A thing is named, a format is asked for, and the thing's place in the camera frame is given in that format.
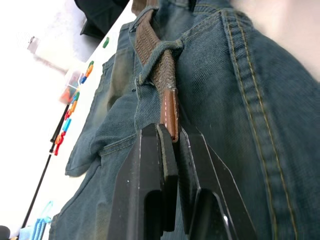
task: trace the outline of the denim fabric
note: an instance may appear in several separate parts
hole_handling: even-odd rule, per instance
[[[161,43],[142,67],[134,42],[150,9]],[[226,0],[197,0],[192,10],[188,0],[161,0],[124,26],[119,46],[129,57],[117,61],[117,52],[112,72],[104,70],[66,171],[88,172],[53,220],[51,240],[106,238],[116,175],[135,132],[159,122],[160,98],[149,75],[167,49],[176,61],[180,122],[196,126],[229,167],[258,238],[320,235],[319,84],[292,55]],[[128,78],[118,75],[124,63]],[[125,81],[115,101],[108,96],[112,76],[114,84]],[[187,239],[179,199],[175,231],[162,239]]]

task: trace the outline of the brown leather belt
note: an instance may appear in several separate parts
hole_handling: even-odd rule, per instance
[[[152,51],[161,42],[151,27],[153,12],[150,10],[142,16],[136,30],[135,48],[143,65],[148,62]],[[175,143],[178,141],[179,108],[175,61],[171,50],[163,52],[153,67],[150,78],[162,102],[160,123],[165,125]]]

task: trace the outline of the black metal jaw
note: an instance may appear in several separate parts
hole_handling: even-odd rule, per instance
[[[257,239],[231,172],[203,135],[181,128],[173,148],[161,124],[140,131],[119,170],[107,239],[159,240],[173,231],[178,179],[190,240]]]

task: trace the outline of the jeans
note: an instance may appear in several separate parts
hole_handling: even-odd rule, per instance
[[[151,9],[161,43],[142,66],[136,29]],[[53,219],[50,239],[106,238],[117,173],[136,132],[160,120],[150,74],[164,50],[175,58],[179,121],[197,127],[228,166],[258,238],[316,239],[319,84],[227,0],[191,8],[188,0],[161,0],[122,27],[66,167],[67,175],[86,177]],[[162,239],[187,239],[179,197],[175,231]]]

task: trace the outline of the blue denim jeans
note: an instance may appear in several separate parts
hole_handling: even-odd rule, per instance
[[[86,177],[52,221],[51,240],[106,238],[117,173],[136,132],[160,121],[149,75],[167,49],[175,57],[180,122],[196,126],[228,166],[258,238],[320,235],[319,84],[227,0],[189,6],[161,0],[122,27],[66,166],[67,175]],[[161,43],[142,66],[136,29],[151,9]],[[187,239],[179,198],[175,231],[162,239]]]

